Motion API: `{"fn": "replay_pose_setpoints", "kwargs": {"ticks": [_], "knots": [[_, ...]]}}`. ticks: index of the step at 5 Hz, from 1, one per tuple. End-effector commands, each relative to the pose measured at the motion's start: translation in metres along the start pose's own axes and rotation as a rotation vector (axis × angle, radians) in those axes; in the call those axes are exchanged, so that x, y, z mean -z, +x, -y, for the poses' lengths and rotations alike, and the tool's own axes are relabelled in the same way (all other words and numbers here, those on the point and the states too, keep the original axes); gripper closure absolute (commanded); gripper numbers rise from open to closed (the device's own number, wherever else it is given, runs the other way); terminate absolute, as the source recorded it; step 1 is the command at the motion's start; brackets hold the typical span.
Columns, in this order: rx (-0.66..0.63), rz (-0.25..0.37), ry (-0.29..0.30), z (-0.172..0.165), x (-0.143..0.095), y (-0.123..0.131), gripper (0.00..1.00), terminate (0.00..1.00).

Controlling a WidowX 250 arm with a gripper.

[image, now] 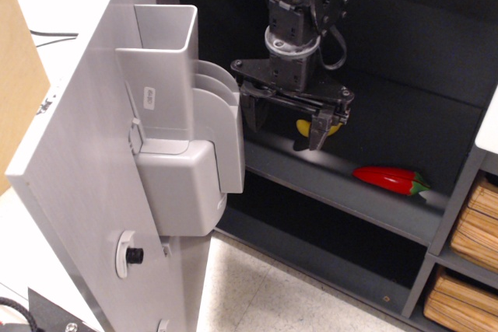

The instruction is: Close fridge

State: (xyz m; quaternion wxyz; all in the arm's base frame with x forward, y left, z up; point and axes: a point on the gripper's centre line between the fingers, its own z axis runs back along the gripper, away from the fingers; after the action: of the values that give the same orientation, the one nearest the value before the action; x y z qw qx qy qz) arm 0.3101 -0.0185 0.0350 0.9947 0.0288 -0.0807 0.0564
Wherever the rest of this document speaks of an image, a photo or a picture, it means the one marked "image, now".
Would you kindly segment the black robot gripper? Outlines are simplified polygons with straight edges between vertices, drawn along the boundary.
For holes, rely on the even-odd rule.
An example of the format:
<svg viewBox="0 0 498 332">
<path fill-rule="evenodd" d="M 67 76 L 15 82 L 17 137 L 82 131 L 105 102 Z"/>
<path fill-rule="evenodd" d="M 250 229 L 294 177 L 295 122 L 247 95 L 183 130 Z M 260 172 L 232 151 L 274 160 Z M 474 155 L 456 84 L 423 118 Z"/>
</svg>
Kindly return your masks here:
<svg viewBox="0 0 498 332">
<path fill-rule="evenodd" d="M 270 103 L 312 114 L 308 138 L 314 151 L 349 119 L 354 93 L 320 66 L 317 52 L 302 59 L 273 53 L 267 59 L 237 59 L 231 69 L 244 118 L 254 132 L 265 124 Z"/>
</svg>

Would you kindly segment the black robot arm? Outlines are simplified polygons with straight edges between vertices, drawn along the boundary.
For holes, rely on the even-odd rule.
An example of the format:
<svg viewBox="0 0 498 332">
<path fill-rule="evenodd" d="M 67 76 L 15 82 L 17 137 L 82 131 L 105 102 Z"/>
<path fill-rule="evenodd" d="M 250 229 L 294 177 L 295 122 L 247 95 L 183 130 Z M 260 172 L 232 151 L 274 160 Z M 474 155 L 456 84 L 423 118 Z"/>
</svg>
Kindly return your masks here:
<svg viewBox="0 0 498 332">
<path fill-rule="evenodd" d="M 267 59 L 235 60 L 248 127 L 258 131 L 270 103 L 310 115 L 304 131 L 310 150 L 349 119 L 353 92 L 333 72 L 345 64 L 347 46 L 335 24 L 348 0 L 266 0 Z"/>
</svg>

